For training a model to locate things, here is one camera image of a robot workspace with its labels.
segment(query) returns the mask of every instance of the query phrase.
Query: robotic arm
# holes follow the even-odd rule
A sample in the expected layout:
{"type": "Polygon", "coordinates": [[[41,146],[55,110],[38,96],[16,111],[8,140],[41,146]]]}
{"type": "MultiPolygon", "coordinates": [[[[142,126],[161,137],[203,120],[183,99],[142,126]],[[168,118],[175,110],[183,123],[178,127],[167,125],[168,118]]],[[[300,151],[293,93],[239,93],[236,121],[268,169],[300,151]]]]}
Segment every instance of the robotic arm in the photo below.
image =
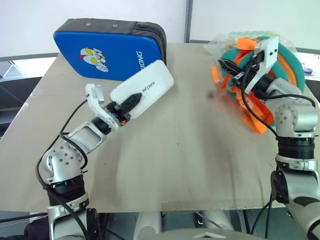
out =
{"type": "Polygon", "coordinates": [[[247,73],[227,60],[219,62],[232,72],[238,87],[244,84],[245,93],[254,92],[272,112],[278,141],[277,170],[270,177],[272,197],[286,205],[309,239],[320,239],[320,181],[314,158],[318,112],[298,87],[267,75],[277,61],[278,45],[278,37],[258,43],[247,73]]]}
{"type": "Polygon", "coordinates": [[[38,180],[49,197],[50,240],[99,238],[97,211],[86,208],[89,197],[85,191],[83,168],[87,165],[87,154],[96,149],[110,132],[142,114],[173,84],[169,70],[157,60],[114,89],[111,92],[113,101],[103,108],[100,106],[104,103],[102,88],[86,85],[88,106],[96,117],[73,132],[61,132],[59,136],[65,142],[49,149],[36,169],[38,180]],[[49,174],[45,180],[39,174],[39,165],[49,174]]]}
{"type": "Polygon", "coordinates": [[[50,229],[50,239],[72,238],[84,236],[74,218],[53,197],[52,192],[58,195],[67,205],[76,212],[81,219],[91,240],[100,235],[97,212],[86,206],[89,197],[85,191],[82,169],[87,164],[86,154],[92,152],[111,131],[117,131],[131,118],[129,112],[140,102],[142,93],[130,95],[122,104],[115,101],[105,108],[100,107],[104,102],[100,86],[87,84],[86,96],[89,107],[95,117],[86,121],[67,136],[60,136],[65,140],[61,145],[49,149],[42,157],[41,165],[49,173],[44,181],[49,190],[50,206],[47,209],[50,229]]]}

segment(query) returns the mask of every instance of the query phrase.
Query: black cable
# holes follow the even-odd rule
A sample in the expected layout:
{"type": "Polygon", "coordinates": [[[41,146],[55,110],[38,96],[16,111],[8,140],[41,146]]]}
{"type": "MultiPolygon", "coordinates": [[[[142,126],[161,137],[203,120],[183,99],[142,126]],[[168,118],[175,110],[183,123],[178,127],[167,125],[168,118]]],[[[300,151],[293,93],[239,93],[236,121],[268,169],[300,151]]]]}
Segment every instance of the black cable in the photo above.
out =
{"type": "Polygon", "coordinates": [[[21,219],[29,219],[29,218],[34,218],[34,217],[41,217],[41,216],[46,216],[46,215],[48,215],[47,212],[41,212],[41,213],[24,215],[24,216],[9,217],[9,218],[0,219],[0,224],[6,223],[6,222],[17,221],[17,220],[21,220],[21,219]]]}
{"type": "MultiPolygon", "coordinates": [[[[70,120],[72,119],[72,117],[74,116],[74,114],[78,111],[78,109],[87,102],[87,100],[84,100],[74,111],[73,113],[70,115],[70,117],[67,119],[67,121],[65,122],[65,124],[63,125],[60,133],[58,136],[56,136],[56,138],[53,140],[53,142],[50,144],[50,146],[47,148],[46,151],[48,151],[49,149],[52,148],[52,146],[56,143],[56,141],[58,140],[59,137],[61,137],[62,139],[65,138],[65,136],[63,136],[62,132],[65,130],[66,126],[68,125],[68,123],[70,122],[70,120]]],[[[79,227],[81,228],[82,230],[82,233],[84,235],[84,238],[85,240],[90,240],[90,236],[88,234],[88,231],[85,227],[85,225],[83,224],[83,222],[80,220],[80,218],[78,217],[78,215],[58,196],[56,195],[56,193],[54,191],[52,191],[51,189],[48,189],[47,188],[47,184],[45,183],[45,181],[43,180],[43,178],[41,177],[40,175],[40,172],[39,172],[39,166],[40,166],[40,163],[42,161],[42,157],[43,155],[41,156],[41,158],[38,160],[36,166],[35,166],[35,175],[36,175],[36,178],[38,179],[39,183],[42,185],[42,187],[44,189],[46,189],[48,192],[50,192],[50,194],[52,195],[52,197],[60,204],[62,205],[69,213],[70,215],[74,218],[74,220],[78,223],[79,227]]]]}
{"type": "Polygon", "coordinates": [[[67,138],[65,136],[66,133],[63,133],[63,132],[60,132],[59,133],[59,137],[62,138],[63,140],[65,140],[67,143],[71,144],[72,146],[74,146],[75,149],[77,149],[81,155],[83,156],[84,158],[84,164],[82,165],[82,167],[80,167],[81,169],[84,169],[87,164],[88,164],[88,157],[86,155],[86,153],[73,141],[71,141],[69,138],[67,138]]]}
{"type": "Polygon", "coordinates": [[[118,234],[116,234],[115,232],[113,232],[107,228],[101,228],[101,229],[108,232],[108,233],[111,233],[113,236],[117,237],[118,239],[125,240],[122,236],[119,236],[118,234]]]}
{"type": "Polygon", "coordinates": [[[263,206],[263,208],[261,208],[258,216],[256,217],[256,219],[255,219],[255,221],[254,221],[254,223],[253,223],[253,226],[252,226],[252,229],[251,229],[251,232],[250,232],[251,235],[254,234],[254,230],[256,229],[256,225],[257,225],[257,223],[258,223],[258,220],[260,219],[260,217],[262,216],[262,213],[263,213],[264,210],[268,207],[268,205],[269,205],[269,202],[267,202],[267,203],[263,206]]]}
{"type": "Polygon", "coordinates": [[[266,215],[266,222],[265,222],[265,233],[264,233],[264,238],[268,239],[268,235],[269,235],[269,220],[270,220],[270,213],[271,213],[271,207],[272,207],[272,202],[273,202],[273,197],[270,194],[270,199],[269,199],[269,203],[268,203],[268,212],[266,215]]]}
{"type": "Polygon", "coordinates": [[[282,94],[282,95],[277,95],[277,96],[267,96],[265,100],[267,99],[280,99],[280,98],[300,98],[300,99],[305,99],[311,102],[312,106],[315,108],[316,103],[313,101],[310,97],[303,96],[303,95],[297,95],[297,94],[282,94]]]}
{"type": "Polygon", "coordinates": [[[244,75],[242,77],[242,83],[241,83],[241,98],[242,98],[242,101],[246,107],[246,109],[248,109],[248,111],[260,122],[262,123],[263,125],[265,125],[274,135],[275,137],[278,137],[277,135],[277,132],[271,127],[269,126],[269,124],[267,124],[265,121],[263,121],[260,117],[258,117],[253,111],[252,109],[249,107],[247,101],[246,101],[246,97],[245,97],[245,87],[246,87],[246,81],[247,81],[247,77],[248,77],[248,74],[249,74],[249,71],[251,69],[253,65],[253,62],[250,61],[248,63],[248,65],[246,66],[245,68],[245,71],[244,71],[244,75]]]}

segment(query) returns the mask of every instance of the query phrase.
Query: table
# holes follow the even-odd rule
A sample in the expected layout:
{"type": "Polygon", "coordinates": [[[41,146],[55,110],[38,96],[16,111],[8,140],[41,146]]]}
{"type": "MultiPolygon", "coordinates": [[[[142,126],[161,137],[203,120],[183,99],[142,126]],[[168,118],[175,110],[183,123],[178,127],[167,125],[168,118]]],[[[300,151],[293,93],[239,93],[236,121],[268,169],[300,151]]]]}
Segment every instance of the table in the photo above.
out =
{"type": "MultiPolygon", "coordinates": [[[[168,44],[175,85],[88,155],[84,180],[91,208],[106,213],[246,209],[269,200],[277,142],[271,132],[258,135],[243,123],[237,104],[215,87],[212,64],[201,44],[168,44]]],[[[121,82],[82,77],[59,54],[27,99],[0,141],[1,210],[46,210],[48,197],[34,167],[86,98],[86,83],[101,85],[108,100],[121,82]]],[[[312,96],[308,88],[305,95],[312,96]]],[[[85,104],[65,131],[93,117],[85,104]]]]}

